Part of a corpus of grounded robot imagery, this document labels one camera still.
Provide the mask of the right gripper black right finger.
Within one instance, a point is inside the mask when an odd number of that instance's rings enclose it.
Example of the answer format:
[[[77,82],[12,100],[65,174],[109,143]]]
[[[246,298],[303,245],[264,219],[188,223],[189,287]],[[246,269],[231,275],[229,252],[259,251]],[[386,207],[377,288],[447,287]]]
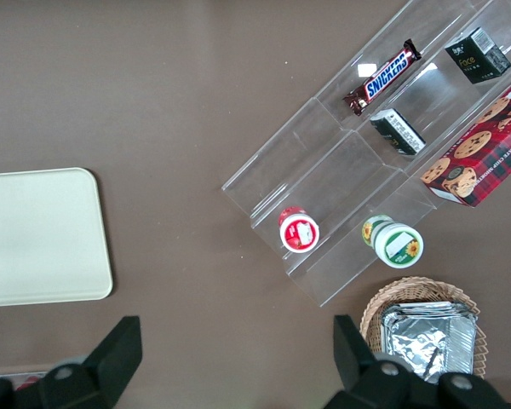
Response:
[[[403,365],[377,359],[348,315],[333,322],[333,353],[343,388],[328,408],[439,408],[437,387]]]

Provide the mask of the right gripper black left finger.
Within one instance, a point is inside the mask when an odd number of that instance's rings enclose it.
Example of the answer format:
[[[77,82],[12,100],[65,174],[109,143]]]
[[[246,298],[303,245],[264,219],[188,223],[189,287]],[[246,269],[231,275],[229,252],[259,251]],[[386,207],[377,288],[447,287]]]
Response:
[[[43,408],[113,408],[142,359],[141,321],[125,316],[80,363],[67,363],[37,384]]]

